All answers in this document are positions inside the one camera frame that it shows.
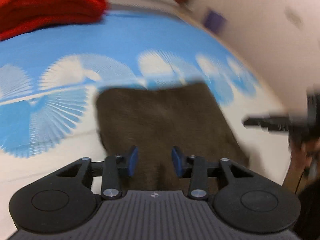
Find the person right hand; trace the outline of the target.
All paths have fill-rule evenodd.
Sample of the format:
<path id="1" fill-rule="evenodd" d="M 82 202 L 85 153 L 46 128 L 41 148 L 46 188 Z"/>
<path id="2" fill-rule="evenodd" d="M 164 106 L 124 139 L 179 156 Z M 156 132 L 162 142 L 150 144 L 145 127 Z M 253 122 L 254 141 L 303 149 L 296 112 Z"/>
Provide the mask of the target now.
<path id="1" fill-rule="evenodd" d="M 289 139 L 289 149 L 291 150 L 291 161 L 283 187 L 297 194 L 319 178 L 319 159 L 316 160 L 314 156 L 315 152 L 319 152 L 319 139 L 310 140 L 301 145 Z M 317 161 L 318 171 L 312 177 L 311 164 L 313 160 Z"/>

